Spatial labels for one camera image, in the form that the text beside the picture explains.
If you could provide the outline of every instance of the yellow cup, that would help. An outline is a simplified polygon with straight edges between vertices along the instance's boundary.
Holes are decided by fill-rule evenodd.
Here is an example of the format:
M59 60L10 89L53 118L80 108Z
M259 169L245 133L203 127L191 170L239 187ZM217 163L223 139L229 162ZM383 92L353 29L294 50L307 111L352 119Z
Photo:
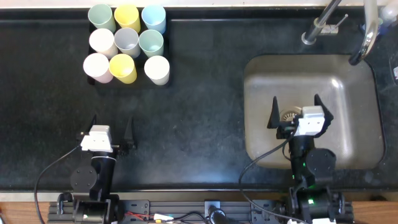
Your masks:
M126 54L118 54L109 62L109 71L124 84L130 84L137 79L137 70L133 59Z
M132 28L137 33L141 30L138 9L134 5L126 4L117 7L114 18L122 28Z

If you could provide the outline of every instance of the sink basin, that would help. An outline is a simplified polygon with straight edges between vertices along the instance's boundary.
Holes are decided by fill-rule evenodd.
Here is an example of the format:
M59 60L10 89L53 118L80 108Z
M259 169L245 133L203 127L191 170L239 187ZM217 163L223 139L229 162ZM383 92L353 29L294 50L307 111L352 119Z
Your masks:
M276 129L267 129L272 98L280 117L292 119L303 106L313 106L314 95L334 120L315 147L332 150L337 169L369 169L384 155L379 107L373 72L366 62L348 63L347 55L264 55L252 59L244 71L246 150L251 159L279 145ZM290 169L281 151L258 165Z

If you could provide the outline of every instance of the sink drain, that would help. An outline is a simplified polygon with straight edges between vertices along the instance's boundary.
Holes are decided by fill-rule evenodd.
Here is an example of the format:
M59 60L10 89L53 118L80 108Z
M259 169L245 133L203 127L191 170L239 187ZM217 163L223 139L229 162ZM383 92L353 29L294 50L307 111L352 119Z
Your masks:
M287 110L282 110L280 112L281 121L293 121L294 116L301 113L301 108L293 106Z

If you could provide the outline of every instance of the faucet spout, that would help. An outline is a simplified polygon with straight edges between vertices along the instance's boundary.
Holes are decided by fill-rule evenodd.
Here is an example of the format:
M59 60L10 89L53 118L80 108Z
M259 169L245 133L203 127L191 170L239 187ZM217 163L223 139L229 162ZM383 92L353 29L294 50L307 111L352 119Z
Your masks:
M359 50L349 58L349 63L352 65L357 65L370 53L379 30L376 0L364 0L363 3L366 17L365 36Z

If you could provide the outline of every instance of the white wall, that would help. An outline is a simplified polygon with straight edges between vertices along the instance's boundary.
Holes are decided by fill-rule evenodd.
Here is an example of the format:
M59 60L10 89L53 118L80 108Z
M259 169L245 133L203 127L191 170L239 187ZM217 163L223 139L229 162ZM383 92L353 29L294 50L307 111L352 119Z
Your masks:
M390 1L377 0L379 5ZM220 6L326 6L330 0L0 0L0 8L70 8L91 7L105 3L118 6L124 3L144 7L148 4L161 4L168 7L220 7ZM362 0L343 0L340 6L360 6Z

